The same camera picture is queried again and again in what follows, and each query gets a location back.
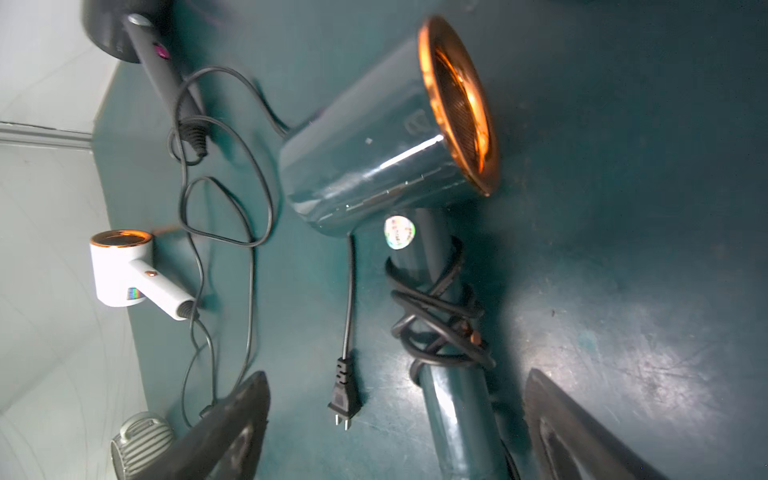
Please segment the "pink button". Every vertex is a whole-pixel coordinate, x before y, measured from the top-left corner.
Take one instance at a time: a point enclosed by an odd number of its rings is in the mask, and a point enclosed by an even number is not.
[[[157,53],[158,57],[170,60],[170,53],[163,45],[160,45],[159,43],[154,44],[154,51]]]

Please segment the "power cord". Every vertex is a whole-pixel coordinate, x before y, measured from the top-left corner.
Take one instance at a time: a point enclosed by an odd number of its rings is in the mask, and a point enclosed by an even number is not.
[[[472,322],[479,321],[485,313],[472,288],[466,284],[462,285],[463,301],[460,303],[450,303],[440,298],[458,278],[464,264],[464,244],[456,237],[451,240],[453,254],[448,266],[427,293],[420,292],[401,280],[391,258],[387,259],[384,266],[387,278],[395,287],[392,299],[406,311],[392,327],[392,336],[399,339],[403,348],[414,357],[409,374],[416,385],[419,384],[419,372],[424,364],[448,367],[479,364],[486,369],[496,366],[496,362],[488,353],[486,342],[481,340],[477,330],[472,329]],[[450,320],[444,322],[430,313],[430,309],[450,315]],[[411,328],[418,319],[432,330],[432,338],[427,342],[419,342],[419,333]],[[416,342],[426,345],[421,347],[416,345]],[[459,353],[440,353],[447,345],[455,347]]]
[[[211,65],[208,67],[203,67],[195,71],[192,75],[190,75],[189,78],[187,78],[179,88],[179,94],[177,95],[176,102],[174,104],[174,115],[173,115],[174,127],[173,127],[173,130],[171,130],[170,134],[168,135],[167,146],[168,146],[169,155],[172,158],[176,159],[176,161],[178,161],[181,165],[181,193],[179,196],[179,205],[178,205],[179,223],[181,224],[181,227],[186,232],[187,241],[189,242],[190,247],[192,248],[195,263],[197,265],[197,272],[200,277],[200,285],[197,288],[197,294],[194,297],[192,309],[188,316],[188,318],[190,319],[190,340],[192,342],[192,345],[194,346],[195,352],[194,352],[194,355],[192,355],[192,359],[190,360],[186,373],[184,373],[184,381],[181,384],[181,416],[184,419],[184,423],[187,425],[187,427],[190,427],[190,428],[192,427],[192,423],[187,417],[187,409],[184,401],[187,393],[187,380],[189,379],[190,371],[192,370],[192,366],[194,365],[195,360],[200,355],[200,353],[202,353],[205,347],[207,347],[210,352],[210,404],[206,406],[205,409],[203,409],[203,411],[200,413],[200,416],[202,417],[203,415],[205,415],[205,413],[209,409],[213,408],[213,406],[216,405],[216,402],[218,400],[217,381],[216,381],[216,356],[214,353],[214,344],[210,337],[210,333],[208,332],[208,329],[200,321],[200,315],[197,310],[200,305],[200,298],[202,297],[203,289],[205,286],[205,272],[203,268],[203,263],[200,260],[200,254],[197,251],[197,247],[193,239],[193,235],[207,238],[209,240],[220,241],[223,243],[227,243],[229,245],[234,245],[236,247],[247,248],[250,250],[249,288],[248,288],[249,297],[248,297],[248,319],[247,319],[248,334],[247,334],[246,347],[245,347],[245,357],[243,358],[243,365],[240,367],[240,373],[238,374],[237,380],[235,381],[235,384],[232,388],[232,391],[234,391],[235,388],[240,384],[240,382],[243,381],[243,377],[245,376],[245,373],[248,370],[248,365],[251,360],[250,358],[251,351],[253,349],[253,297],[254,297],[253,288],[256,282],[256,248],[259,245],[264,244],[269,239],[274,227],[274,214],[275,214],[273,200],[270,195],[269,188],[266,185],[266,180],[264,179],[264,175],[263,175],[263,172],[261,171],[261,167],[259,166],[258,162],[256,161],[256,158],[253,156],[253,152],[250,150],[250,148],[248,148],[248,145],[245,143],[243,138],[239,134],[237,134],[237,132],[233,130],[229,125],[225,124],[221,120],[218,120],[216,118],[213,118],[207,115],[193,115],[190,117],[179,118],[181,99],[184,95],[184,92],[189,89],[190,85],[197,82],[201,77],[213,72],[221,72],[224,74],[228,74],[232,77],[235,77],[238,81],[240,81],[240,83],[246,86],[248,91],[257,100],[258,104],[261,106],[264,114],[266,115],[267,120],[270,122],[270,126],[272,127],[272,129],[275,130],[275,132],[281,137],[285,137],[288,132],[288,127],[279,118],[277,118],[277,116],[274,114],[270,106],[267,104],[266,99],[261,94],[261,92],[257,89],[257,87],[254,86],[250,81],[248,81],[248,79],[246,79],[241,73],[233,70],[232,68],[228,68],[220,65]],[[198,158],[195,161],[189,161],[187,159],[187,153],[186,151],[184,151],[184,146],[182,145],[180,140],[180,131],[182,128],[184,128],[187,125],[201,128],[207,124],[216,125],[221,130],[225,131],[230,137],[232,137],[243,148],[243,151],[246,153],[246,155],[248,156],[248,159],[250,160],[251,165],[253,166],[253,171],[256,173],[256,176],[259,180],[259,184],[261,185],[262,191],[264,192],[264,199],[266,200],[266,227],[261,237],[257,237],[256,234],[253,232],[253,228],[250,224],[250,221],[248,220],[248,216],[245,211],[245,208],[240,202],[240,200],[229,189],[227,189],[221,182],[219,182],[219,180],[217,180],[215,177],[211,177],[207,175],[203,177],[195,178],[192,181],[189,180],[189,175],[187,171],[188,167],[198,165],[206,156],[207,150],[205,148],[204,142],[202,147],[199,145],[199,142],[195,142],[195,145],[193,145],[193,147],[198,154]],[[174,151],[174,144],[176,144],[177,146],[178,154],[176,151]],[[240,218],[240,223],[242,224],[243,230],[247,236],[247,241],[235,240],[233,238],[223,237],[221,235],[217,235],[211,232],[206,232],[204,230],[198,230],[197,228],[192,227],[188,223],[187,203],[189,201],[190,194],[194,186],[202,182],[209,182],[213,184],[226,197],[227,201],[232,206],[232,208],[236,211],[238,217]],[[195,326],[198,327],[198,329],[203,333],[203,336],[205,337],[205,343],[203,345],[200,345],[197,342],[197,339],[195,338]]]
[[[355,381],[354,361],[349,354],[349,338],[352,333],[352,317],[355,305],[356,277],[357,268],[355,255],[355,237],[350,233],[346,236],[347,260],[349,266],[349,287],[346,299],[346,322],[344,324],[344,345],[342,347],[341,357],[336,361],[336,381],[333,384],[331,393],[331,402],[328,408],[333,411],[336,417],[336,424],[344,419],[344,430],[349,430],[352,417],[360,411],[360,395],[357,392],[357,382]]]

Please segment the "round sticker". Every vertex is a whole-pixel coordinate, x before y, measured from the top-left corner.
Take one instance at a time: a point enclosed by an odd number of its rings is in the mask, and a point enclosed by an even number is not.
[[[416,235],[416,227],[411,220],[395,215],[384,221],[384,237],[393,250],[406,248]]]

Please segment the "black cable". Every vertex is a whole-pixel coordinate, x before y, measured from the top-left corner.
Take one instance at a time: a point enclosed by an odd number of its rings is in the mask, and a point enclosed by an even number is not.
[[[346,322],[344,324],[344,347],[341,352],[341,358],[346,360],[346,357],[349,356],[349,335],[352,331],[352,310],[355,305],[355,285],[356,285],[356,279],[355,279],[355,270],[356,270],[356,260],[355,260],[355,237],[349,233],[346,236],[346,244],[347,244],[347,265],[349,268],[349,285],[347,287],[347,294],[346,294]]]
[[[392,336],[399,339],[403,348],[414,357],[409,371],[411,380],[419,384],[419,372],[425,364],[449,367],[467,367],[481,365],[492,369],[496,362],[488,354],[485,342],[473,342],[474,330],[472,322],[479,321],[485,311],[475,298],[468,285],[462,285],[462,301],[451,303],[441,300],[440,296],[458,278],[464,263],[464,245],[456,237],[452,237],[453,254],[432,288],[423,293],[410,287],[400,278],[399,272],[389,258],[385,270],[387,278],[395,289],[392,299],[395,300],[406,314],[392,327]],[[430,310],[450,316],[446,322]],[[426,336],[412,329],[413,323],[421,320],[431,332]],[[452,346],[458,353],[440,353],[443,347]]]
[[[223,67],[219,65],[211,65],[208,67],[203,67],[195,71],[192,75],[190,75],[190,77],[187,78],[179,88],[179,94],[177,95],[176,102],[174,104],[174,115],[173,115],[174,128],[168,136],[167,146],[168,146],[169,155],[172,158],[176,159],[181,164],[181,194],[179,196],[179,205],[178,205],[179,223],[181,224],[181,227],[185,230],[187,234],[187,241],[189,242],[190,247],[192,248],[195,263],[197,265],[197,271],[200,277],[200,286],[198,287],[197,294],[194,297],[194,303],[193,303],[191,314],[190,314],[190,339],[192,341],[192,345],[195,348],[195,353],[194,355],[192,355],[192,359],[190,360],[189,366],[187,367],[187,371],[184,374],[184,381],[181,384],[181,415],[184,419],[184,423],[190,428],[192,427],[192,424],[187,417],[187,410],[186,410],[186,406],[184,405],[184,398],[186,396],[186,391],[187,391],[187,380],[189,379],[190,371],[192,370],[192,365],[194,364],[194,361],[197,359],[197,357],[202,352],[203,348],[205,348],[206,346],[210,351],[211,401],[209,406],[207,406],[203,410],[203,412],[205,412],[207,409],[215,405],[217,401],[217,391],[216,391],[217,382],[216,382],[216,365],[215,365],[216,356],[214,354],[214,345],[213,345],[213,341],[211,340],[210,334],[208,333],[208,330],[205,328],[205,325],[200,321],[199,314],[197,312],[198,306],[200,305],[200,298],[202,297],[203,289],[205,285],[205,272],[203,268],[203,263],[200,260],[200,254],[197,251],[197,246],[195,245],[195,242],[192,236],[197,235],[199,237],[207,238],[209,240],[217,240],[223,243],[228,243],[229,245],[248,248],[250,250],[249,288],[248,288],[248,294],[249,294],[248,337],[246,341],[246,349],[245,349],[246,351],[245,351],[245,358],[243,359],[243,365],[240,368],[240,373],[237,376],[237,380],[235,381],[235,384],[232,388],[232,390],[234,391],[234,389],[240,384],[240,382],[242,382],[243,377],[245,376],[245,373],[248,370],[248,365],[250,363],[251,350],[253,348],[253,297],[254,297],[253,288],[256,282],[256,247],[264,244],[264,242],[266,242],[267,239],[269,239],[270,234],[272,233],[272,229],[274,227],[274,204],[272,201],[272,197],[270,195],[269,188],[266,185],[266,180],[264,178],[263,172],[261,171],[261,168],[259,167],[259,164],[256,161],[256,158],[253,156],[253,152],[251,152],[251,150],[248,148],[248,145],[245,143],[243,138],[240,135],[238,135],[237,132],[233,130],[229,125],[225,124],[221,120],[218,120],[213,117],[209,117],[207,115],[193,115],[190,117],[179,118],[179,114],[180,114],[179,110],[181,106],[182,97],[184,96],[184,92],[189,89],[191,84],[193,84],[194,82],[197,82],[200,77],[203,77],[206,74],[213,73],[216,71],[235,77],[237,80],[239,80],[243,85],[245,85],[248,88],[248,91],[256,98],[262,110],[264,111],[267,117],[267,120],[269,120],[270,122],[272,129],[274,129],[279,136],[285,137],[288,131],[288,127],[279,118],[277,118],[277,116],[274,114],[270,106],[267,104],[261,92],[253,84],[251,84],[251,82],[248,81],[243,75],[233,70],[232,68]],[[187,171],[188,167],[199,164],[203,160],[203,158],[199,157],[195,161],[189,161],[187,159],[187,153],[184,150],[184,146],[180,141],[180,129],[184,125],[200,126],[202,124],[213,124],[221,128],[243,148],[243,151],[248,156],[248,159],[250,160],[250,163],[253,166],[253,171],[256,173],[256,176],[259,180],[259,184],[262,188],[262,191],[264,192],[264,199],[266,200],[266,227],[264,229],[264,234],[261,237],[256,237],[255,234],[253,233],[253,228],[250,224],[250,221],[248,220],[247,213],[242,203],[237,199],[237,197],[231,191],[229,191],[221,182],[219,182],[219,180],[211,176],[198,177],[192,181],[188,180],[188,171]],[[174,143],[177,145],[176,151],[174,151]],[[190,197],[190,194],[192,193],[194,186],[201,182],[210,182],[222,194],[224,194],[227,201],[230,203],[233,209],[237,212],[237,215],[240,218],[240,223],[243,225],[243,230],[246,233],[247,241],[243,242],[241,240],[235,240],[233,238],[223,237],[221,235],[217,235],[211,232],[206,232],[204,230],[198,230],[190,226],[187,219],[187,204],[189,202],[189,197]],[[206,343],[203,346],[200,346],[197,343],[197,340],[195,339],[195,330],[194,330],[195,326],[197,326],[205,336]]]

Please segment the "black hair dryer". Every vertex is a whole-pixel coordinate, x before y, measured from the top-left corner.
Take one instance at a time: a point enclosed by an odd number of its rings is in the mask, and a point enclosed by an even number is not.
[[[144,66],[155,92],[173,117],[181,75],[160,38],[160,30],[168,24],[171,3],[171,0],[83,0],[82,22],[85,33],[101,50]],[[180,119],[200,115],[188,92],[181,98],[178,109]],[[205,124],[183,123],[180,135],[198,157],[206,156]]]

